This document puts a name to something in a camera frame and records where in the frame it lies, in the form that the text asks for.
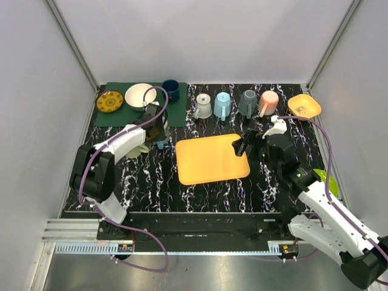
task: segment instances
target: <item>white wall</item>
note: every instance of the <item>white wall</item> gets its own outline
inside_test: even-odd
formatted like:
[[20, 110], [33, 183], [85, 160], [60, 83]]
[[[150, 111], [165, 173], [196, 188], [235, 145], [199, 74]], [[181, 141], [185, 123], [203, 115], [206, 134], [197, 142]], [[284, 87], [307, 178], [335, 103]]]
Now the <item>white wall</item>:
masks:
[[351, 0], [56, 0], [100, 84], [307, 82]]
[[22, 290], [93, 90], [44, 1], [0, 2], [0, 289]]
[[351, 211], [388, 235], [388, 1], [363, 1], [313, 87]]

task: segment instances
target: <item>pink mug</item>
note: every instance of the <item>pink mug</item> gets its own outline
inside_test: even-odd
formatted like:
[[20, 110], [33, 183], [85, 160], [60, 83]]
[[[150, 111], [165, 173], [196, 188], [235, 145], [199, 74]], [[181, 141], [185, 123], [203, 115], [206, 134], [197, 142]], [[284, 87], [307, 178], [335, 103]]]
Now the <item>pink mug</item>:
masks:
[[279, 102], [279, 96], [274, 91], [265, 91], [259, 100], [259, 116], [271, 115], [275, 112]]

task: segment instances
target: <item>blue cup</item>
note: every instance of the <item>blue cup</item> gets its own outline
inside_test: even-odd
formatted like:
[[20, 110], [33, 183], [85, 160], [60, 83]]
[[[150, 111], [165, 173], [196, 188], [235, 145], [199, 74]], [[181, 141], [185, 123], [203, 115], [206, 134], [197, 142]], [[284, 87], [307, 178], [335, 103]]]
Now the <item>blue cup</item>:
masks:
[[226, 116], [229, 116], [229, 114], [230, 95], [225, 92], [218, 93], [214, 103], [214, 115], [220, 117], [222, 121], [225, 121]]
[[179, 100], [179, 83], [177, 81], [166, 80], [162, 83], [162, 88], [167, 91], [169, 102], [177, 102]]

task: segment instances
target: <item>dark blue mug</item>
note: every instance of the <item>dark blue mug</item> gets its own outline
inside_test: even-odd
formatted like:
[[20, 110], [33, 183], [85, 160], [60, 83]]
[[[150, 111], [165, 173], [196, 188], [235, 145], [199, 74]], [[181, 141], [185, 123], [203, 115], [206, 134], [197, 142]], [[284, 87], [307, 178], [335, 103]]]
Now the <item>dark blue mug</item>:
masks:
[[175, 80], [166, 80], [162, 83], [162, 88], [169, 95], [169, 102], [177, 102], [179, 100], [179, 83]]

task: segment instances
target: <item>metal corner post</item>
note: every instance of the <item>metal corner post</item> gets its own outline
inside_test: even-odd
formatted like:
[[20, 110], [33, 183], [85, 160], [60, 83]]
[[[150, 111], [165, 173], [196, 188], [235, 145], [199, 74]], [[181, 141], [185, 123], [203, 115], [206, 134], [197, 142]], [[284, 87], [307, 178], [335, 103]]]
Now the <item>metal corner post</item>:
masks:
[[349, 25], [349, 22], [352, 20], [352, 18], [354, 17], [355, 13], [358, 10], [358, 7], [361, 5], [363, 1], [364, 0], [353, 0], [352, 3], [349, 5], [349, 8], [347, 9], [341, 23], [339, 24], [339, 27], [337, 28], [332, 40], [330, 41], [329, 46], [327, 47], [325, 53], [323, 54], [318, 66], [316, 67], [314, 74], [312, 75], [310, 81], [307, 83], [307, 86], [310, 90], [316, 83], [316, 80], [319, 78], [325, 65], [330, 59], [330, 56], [332, 55], [335, 47], [337, 46], [339, 40], [341, 39], [347, 26]]
[[74, 37], [70, 33], [69, 28], [67, 27], [66, 21], [63, 18], [62, 13], [59, 11], [58, 6], [55, 3], [55, 0], [43, 0], [50, 12], [52, 13], [56, 23], [58, 24], [59, 29], [62, 31], [62, 34], [68, 43], [70, 49], [72, 50], [75, 58], [78, 61], [78, 64], [80, 65], [82, 71], [84, 72], [86, 78], [88, 79], [91, 87], [97, 91], [99, 88], [99, 84], [97, 83], [97, 80], [93, 76], [92, 71], [90, 70], [89, 66], [87, 65], [80, 49], [77, 46], [77, 43], [74, 40]]

